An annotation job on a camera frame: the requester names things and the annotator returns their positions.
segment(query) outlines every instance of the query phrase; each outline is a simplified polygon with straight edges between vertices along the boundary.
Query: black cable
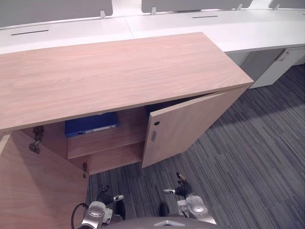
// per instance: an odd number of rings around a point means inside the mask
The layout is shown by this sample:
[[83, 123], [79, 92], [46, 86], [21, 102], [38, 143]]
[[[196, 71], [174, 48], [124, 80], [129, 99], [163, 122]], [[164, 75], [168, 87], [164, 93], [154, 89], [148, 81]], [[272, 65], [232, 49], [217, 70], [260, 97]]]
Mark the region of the black cable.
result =
[[76, 212], [76, 210], [78, 209], [79, 206], [82, 206], [83, 208], [86, 208], [86, 209], [89, 208], [89, 206], [88, 206], [87, 204], [85, 204], [85, 203], [78, 204], [78, 205], [74, 208], [74, 210], [73, 210], [73, 212], [72, 212], [72, 215], [71, 215], [71, 229], [75, 229], [75, 228], [74, 228], [74, 215], [75, 215], [75, 212]]
[[180, 210], [180, 211], [184, 214], [184, 217], [188, 218], [184, 211], [182, 211], [182, 210]]

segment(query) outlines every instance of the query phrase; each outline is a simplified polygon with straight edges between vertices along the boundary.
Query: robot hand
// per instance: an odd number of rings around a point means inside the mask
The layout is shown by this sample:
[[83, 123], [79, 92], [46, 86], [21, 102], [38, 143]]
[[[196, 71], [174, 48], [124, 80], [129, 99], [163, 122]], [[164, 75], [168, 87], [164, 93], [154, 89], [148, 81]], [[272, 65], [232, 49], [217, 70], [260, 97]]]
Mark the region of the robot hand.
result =
[[183, 196], [185, 199], [188, 196], [192, 196], [193, 195], [192, 186], [189, 184], [189, 182], [182, 174], [178, 172], [176, 174], [179, 179], [178, 183], [180, 184], [180, 186], [175, 189], [164, 189], [163, 192], [166, 194], [176, 194], [178, 196]]

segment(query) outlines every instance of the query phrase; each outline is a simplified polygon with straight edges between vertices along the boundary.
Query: wood grain surface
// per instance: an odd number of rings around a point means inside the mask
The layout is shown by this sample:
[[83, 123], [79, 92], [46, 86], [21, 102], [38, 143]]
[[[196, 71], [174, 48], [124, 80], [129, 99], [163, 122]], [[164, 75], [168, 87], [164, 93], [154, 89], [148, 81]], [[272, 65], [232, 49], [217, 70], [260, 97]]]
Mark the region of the wood grain surface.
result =
[[[31, 137], [34, 142], [33, 128], [22, 129], [26, 135]], [[41, 145], [52, 152], [67, 159], [67, 137], [65, 135], [65, 122], [44, 125], [44, 134]]]
[[148, 115], [144, 107], [118, 112], [119, 127], [68, 138], [68, 159], [145, 141]]
[[[39, 155], [30, 151], [29, 142], [14, 131], [0, 155], [0, 228], [71, 228], [71, 213], [85, 201], [88, 178], [44, 146]], [[75, 224], [80, 219], [77, 211]]]
[[142, 161], [144, 142], [103, 150], [94, 154], [69, 159], [82, 168], [87, 163], [90, 175]]
[[203, 33], [0, 55], [0, 130], [247, 86]]
[[151, 112], [142, 168], [186, 151], [246, 89], [216, 92]]

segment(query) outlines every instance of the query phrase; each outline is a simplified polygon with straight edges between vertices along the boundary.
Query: striped carpet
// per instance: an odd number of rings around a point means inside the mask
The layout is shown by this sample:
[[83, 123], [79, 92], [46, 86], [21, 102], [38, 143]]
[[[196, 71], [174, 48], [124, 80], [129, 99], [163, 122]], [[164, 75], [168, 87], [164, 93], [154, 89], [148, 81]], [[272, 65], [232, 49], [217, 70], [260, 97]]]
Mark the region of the striped carpet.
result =
[[305, 67], [247, 90], [185, 153], [90, 176], [87, 201], [105, 184], [125, 196], [126, 218], [177, 213], [175, 172], [186, 175], [219, 225], [231, 229], [305, 227]]

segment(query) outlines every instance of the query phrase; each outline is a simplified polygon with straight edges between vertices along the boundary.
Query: cabinet door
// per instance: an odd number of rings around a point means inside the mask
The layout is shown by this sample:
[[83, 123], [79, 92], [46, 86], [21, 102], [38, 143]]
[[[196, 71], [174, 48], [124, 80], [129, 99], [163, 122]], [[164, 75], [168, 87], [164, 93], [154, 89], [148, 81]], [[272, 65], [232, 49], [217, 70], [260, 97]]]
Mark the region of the cabinet door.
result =
[[272, 85], [277, 81], [291, 66], [293, 66], [305, 54], [305, 47], [286, 49], [272, 65], [262, 74], [251, 88]]
[[21, 131], [0, 141], [0, 228], [69, 229], [74, 207], [86, 199], [88, 177], [43, 146], [39, 155], [30, 151], [31, 142]]
[[151, 112], [142, 168], [187, 150], [246, 89], [213, 93]]

